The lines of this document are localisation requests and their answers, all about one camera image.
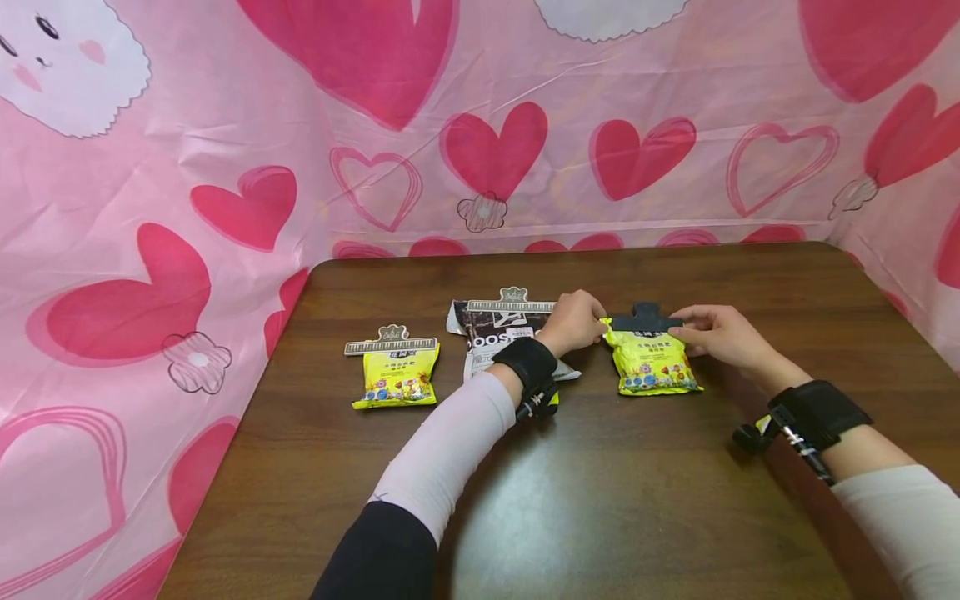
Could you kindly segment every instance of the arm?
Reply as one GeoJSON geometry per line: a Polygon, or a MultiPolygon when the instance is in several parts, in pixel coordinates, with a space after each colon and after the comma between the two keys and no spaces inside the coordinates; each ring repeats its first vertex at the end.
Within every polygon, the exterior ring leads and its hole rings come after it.
{"type": "MultiPolygon", "coordinates": [[[[556,357],[599,341],[600,303],[564,294],[538,340],[556,357]]],[[[523,384],[490,366],[444,400],[387,466],[333,553],[311,598],[430,598],[437,549],[454,505],[483,458],[515,422],[523,384]]]]}
{"type": "MultiPolygon", "coordinates": [[[[740,369],[768,397],[811,380],[729,306],[691,306],[671,330],[694,354],[740,369]]],[[[870,425],[841,435],[821,457],[831,489],[909,598],[960,598],[960,498],[870,425]]]]}

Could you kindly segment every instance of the forearm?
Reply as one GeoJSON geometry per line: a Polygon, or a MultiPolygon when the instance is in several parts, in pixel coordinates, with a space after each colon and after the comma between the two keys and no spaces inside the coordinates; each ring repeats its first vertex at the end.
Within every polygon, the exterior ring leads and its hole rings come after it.
{"type": "MultiPolygon", "coordinates": [[[[813,379],[780,354],[771,357],[761,367],[744,374],[752,379],[768,398],[813,379]]],[[[870,425],[860,425],[844,432],[840,436],[840,443],[826,449],[821,453],[821,458],[837,482],[875,470],[916,464],[906,452],[870,425]]]]}
{"type": "Polygon", "coordinates": [[[370,502],[407,510],[437,545],[469,477],[513,426],[520,383],[503,365],[473,377],[431,413],[387,466],[370,502]]]}
{"type": "Polygon", "coordinates": [[[960,498],[947,484],[912,465],[876,469],[832,490],[904,596],[960,598],[960,498]]]}
{"type": "MultiPolygon", "coordinates": [[[[783,357],[745,373],[773,397],[811,380],[783,357]]],[[[821,453],[833,492],[909,598],[960,598],[960,498],[870,425],[821,453]]]]}

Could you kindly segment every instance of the black wrist strap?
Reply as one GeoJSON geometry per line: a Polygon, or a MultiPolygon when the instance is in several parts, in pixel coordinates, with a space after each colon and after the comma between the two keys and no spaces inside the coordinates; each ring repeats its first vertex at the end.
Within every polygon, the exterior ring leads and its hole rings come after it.
{"type": "Polygon", "coordinates": [[[534,338],[517,338],[495,354],[493,362],[514,370],[523,382],[521,402],[531,406],[531,412],[546,409],[556,391],[553,371],[557,369],[557,358],[546,346],[534,338]]]}
{"type": "Polygon", "coordinates": [[[822,452],[840,442],[840,434],[874,420],[828,381],[809,381],[787,388],[768,404],[775,420],[789,420],[797,433],[822,452]]]}

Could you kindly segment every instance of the pink fabric curtain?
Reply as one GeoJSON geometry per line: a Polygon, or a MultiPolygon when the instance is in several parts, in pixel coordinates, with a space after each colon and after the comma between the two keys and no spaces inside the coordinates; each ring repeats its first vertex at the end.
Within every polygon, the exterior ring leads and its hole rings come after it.
{"type": "Polygon", "coordinates": [[[0,598],[156,593],[329,259],[825,241],[960,368],[958,19],[0,4],[0,598]]]}

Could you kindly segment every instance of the pink heart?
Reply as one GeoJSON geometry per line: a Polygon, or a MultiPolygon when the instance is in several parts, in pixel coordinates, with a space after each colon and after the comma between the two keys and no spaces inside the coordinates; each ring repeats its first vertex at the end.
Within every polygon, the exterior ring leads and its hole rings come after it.
{"type": "Polygon", "coordinates": [[[733,152],[730,154],[730,160],[727,163],[727,196],[730,199],[730,204],[741,217],[749,217],[794,187],[797,187],[804,181],[809,180],[823,171],[830,161],[833,160],[833,157],[836,156],[839,148],[840,135],[833,127],[828,125],[818,125],[790,135],[783,127],[776,123],[760,123],[744,133],[743,137],[733,146],[733,152]],[[760,199],[748,208],[744,205],[743,199],[740,196],[739,181],[737,180],[740,171],[740,158],[743,157],[743,153],[752,142],[765,135],[773,137],[780,144],[788,144],[808,137],[822,137],[825,144],[823,151],[821,151],[820,155],[814,158],[812,162],[790,176],[780,187],[767,195],[766,198],[760,199]]]}
{"type": "Polygon", "coordinates": [[[112,367],[162,351],[171,333],[197,329],[210,277],[192,246],[168,228],[145,223],[136,245],[148,282],[109,279],[48,300],[27,321],[31,342],[80,367],[112,367]]]}
{"type": "Polygon", "coordinates": [[[446,166],[477,194],[506,202],[543,150],[549,125],[532,102],[516,105],[500,135],[478,116],[459,114],[440,134],[446,166]]]}
{"type": "Polygon", "coordinates": [[[337,259],[393,258],[394,256],[396,256],[396,254],[393,252],[383,250],[373,244],[339,240],[333,245],[333,257],[337,259]]]}
{"type": "Polygon", "coordinates": [[[186,535],[193,517],[200,510],[239,424],[236,417],[214,421],[187,444],[170,469],[167,498],[170,514],[182,536],[186,535]]]}
{"type": "Polygon", "coordinates": [[[216,185],[190,190],[194,210],[231,241],[273,252],[276,238],[297,203],[297,178],[286,167],[256,167],[237,181],[240,195],[216,185]]]}
{"type": "Polygon", "coordinates": [[[883,293],[883,296],[894,305],[894,308],[897,309],[897,312],[903,315],[905,319],[910,318],[910,309],[906,307],[906,302],[900,296],[897,296],[893,292],[888,292],[886,290],[880,290],[883,293]]]}
{"type": "Polygon", "coordinates": [[[90,600],[148,600],[160,594],[183,538],[159,548],[93,594],[90,600]]]}
{"type": "Polygon", "coordinates": [[[803,242],[804,228],[796,225],[765,225],[743,238],[741,244],[774,244],[778,242],[803,242]]]}
{"type": "Polygon", "coordinates": [[[414,209],[414,205],[417,204],[417,201],[420,199],[420,193],[423,191],[423,179],[420,177],[420,172],[417,168],[403,156],[393,153],[381,153],[373,158],[367,158],[352,148],[339,146],[330,151],[330,169],[333,171],[334,179],[340,184],[340,189],[344,191],[344,194],[346,194],[350,200],[350,205],[353,206],[353,209],[371,225],[375,225],[390,233],[393,233],[400,227],[400,224],[407,218],[410,211],[414,209]],[[368,170],[383,163],[399,165],[406,173],[407,179],[407,189],[403,197],[398,198],[399,194],[397,194],[397,190],[401,189],[402,185],[397,184],[396,181],[388,180],[389,174],[387,176],[375,177],[373,173],[370,173],[360,181],[350,182],[343,169],[343,162],[346,159],[356,160],[367,167],[368,170]],[[364,207],[357,195],[360,189],[363,189],[367,194],[380,196],[380,204],[383,204],[384,199],[392,204],[398,204],[396,214],[389,225],[374,217],[364,207]]]}
{"type": "Polygon", "coordinates": [[[237,0],[323,91],[392,130],[433,90],[457,31],[455,0],[237,0]]]}
{"type": "Polygon", "coordinates": [[[806,53],[845,102],[870,100],[926,60],[960,20],[956,0],[801,0],[806,53]]]}
{"type": "MultiPolygon", "coordinates": [[[[574,252],[586,252],[591,250],[620,250],[623,248],[623,240],[616,233],[602,232],[588,235],[570,248],[574,252]]],[[[524,252],[566,252],[566,246],[553,240],[540,240],[527,246],[524,252]]]]}
{"type": "MultiPolygon", "coordinates": [[[[466,256],[470,250],[456,240],[446,237],[424,237],[414,242],[407,252],[408,256],[466,256]]],[[[333,245],[333,257],[349,258],[392,258],[392,252],[372,244],[338,241],[333,245]]]]}
{"type": "Polygon", "coordinates": [[[720,243],[717,236],[706,229],[677,229],[664,235],[657,248],[670,246],[715,246],[720,243]]]}
{"type": "Polygon", "coordinates": [[[268,358],[274,355],[276,343],[280,340],[283,327],[287,326],[287,321],[290,320],[290,314],[293,313],[300,292],[303,291],[307,276],[309,271],[300,269],[280,285],[279,295],[283,310],[278,310],[267,317],[266,323],[263,324],[263,338],[266,340],[268,358]]]}
{"type": "Polygon", "coordinates": [[[414,242],[407,256],[466,256],[470,250],[456,240],[445,237],[424,237],[414,242]]]}
{"type": "Polygon", "coordinates": [[[689,119],[667,119],[643,141],[627,121],[607,121],[590,139],[593,175],[607,198],[623,200],[660,180],[693,149],[697,129],[689,119]]]}
{"type": "Polygon", "coordinates": [[[960,149],[960,102],[936,110],[937,93],[916,84],[883,117],[863,156],[864,173],[877,187],[916,175],[960,149]]]}
{"type": "MultiPolygon", "coordinates": [[[[103,490],[109,512],[109,524],[99,534],[76,547],[0,582],[0,597],[9,598],[24,589],[63,571],[112,538],[127,522],[123,500],[124,469],[127,465],[127,437],[123,425],[112,414],[85,406],[55,406],[17,415],[0,425],[0,465],[11,445],[22,435],[43,425],[60,425],[80,430],[90,436],[100,453],[103,490]]],[[[63,495],[63,510],[72,513],[70,492],[63,495]]]]}
{"type": "Polygon", "coordinates": [[[960,290],[960,205],[954,210],[940,239],[934,272],[941,283],[960,290]]]}

